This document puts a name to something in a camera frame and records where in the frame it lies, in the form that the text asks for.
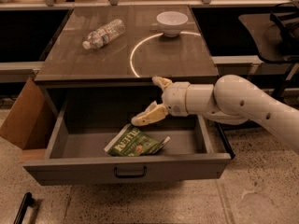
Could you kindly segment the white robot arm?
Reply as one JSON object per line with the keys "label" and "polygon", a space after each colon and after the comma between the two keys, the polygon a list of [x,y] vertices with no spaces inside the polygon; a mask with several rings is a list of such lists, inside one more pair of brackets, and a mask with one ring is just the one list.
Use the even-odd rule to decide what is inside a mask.
{"label": "white robot arm", "polygon": [[226,75],[215,84],[173,82],[164,77],[154,77],[152,82],[162,89],[162,102],[151,103],[133,117],[135,126],[149,125],[168,115],[198,115],[231,125],[252,120],[299,153],[299,110],[272,98],[243,77]]}

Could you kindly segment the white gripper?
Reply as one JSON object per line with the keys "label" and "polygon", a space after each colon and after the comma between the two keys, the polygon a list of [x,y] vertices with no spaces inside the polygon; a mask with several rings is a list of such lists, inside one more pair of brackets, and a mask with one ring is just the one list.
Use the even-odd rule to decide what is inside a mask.
{"label": "white gripper", "polygon": [[174,117],[188,116],[186,94],[189,82],[175,82],[165,77],[153,77],[152,82],[163,91],[163,104],[152,102],[145,111],[131,119],[135,126],[146,126],[166,118],[168,113]]}

